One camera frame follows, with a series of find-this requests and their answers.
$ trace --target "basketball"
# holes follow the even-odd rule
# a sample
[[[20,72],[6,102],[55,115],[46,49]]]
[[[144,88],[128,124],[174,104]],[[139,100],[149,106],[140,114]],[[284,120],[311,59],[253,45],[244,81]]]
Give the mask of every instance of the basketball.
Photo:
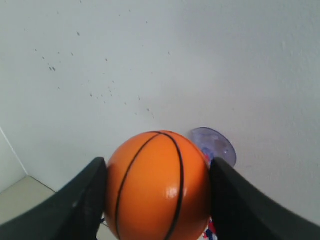
[[[197,240],[210,204],[206,158],[178,133],[141,133],[107,163],[105,219],[119,240]]]

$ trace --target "black holder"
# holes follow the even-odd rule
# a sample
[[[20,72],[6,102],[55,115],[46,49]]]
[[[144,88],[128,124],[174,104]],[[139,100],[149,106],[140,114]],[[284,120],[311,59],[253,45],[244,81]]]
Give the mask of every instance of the black holder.
[[[0,226],[0,240],[96,240],[107,168],[94,159],[51,198]],[[320,240],[320,227],[258,191],[220,158],[210,168],[218,240]]]

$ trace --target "white wall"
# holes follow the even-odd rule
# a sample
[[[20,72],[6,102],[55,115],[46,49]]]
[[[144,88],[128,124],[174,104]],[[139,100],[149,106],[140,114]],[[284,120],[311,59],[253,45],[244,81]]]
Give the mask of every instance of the white wall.
[[[27,176],[0,127],[0,193]]]
[[[6,0],[0,22],[0,122],[50,188],[140,132],[208,126],[320,224],[319,1]]]

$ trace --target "suction cup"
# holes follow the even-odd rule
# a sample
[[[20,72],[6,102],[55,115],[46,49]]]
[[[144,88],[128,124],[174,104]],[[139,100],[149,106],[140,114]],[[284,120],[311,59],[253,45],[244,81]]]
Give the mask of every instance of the suction cup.
[[[236,165],[236,151],[221,133],[208,127],[199,127],[191,131],[190,140],[207,156],[209,164],[214,158],[222,158],[230,166]]]

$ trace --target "small ball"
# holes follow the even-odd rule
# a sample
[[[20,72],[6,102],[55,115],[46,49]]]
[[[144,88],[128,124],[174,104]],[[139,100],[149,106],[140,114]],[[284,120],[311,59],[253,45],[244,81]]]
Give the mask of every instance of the small ball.
[[[206,158],[178,133],[134,136],[107,164],[105,217],[119,240],[196,240],[210,204]]]

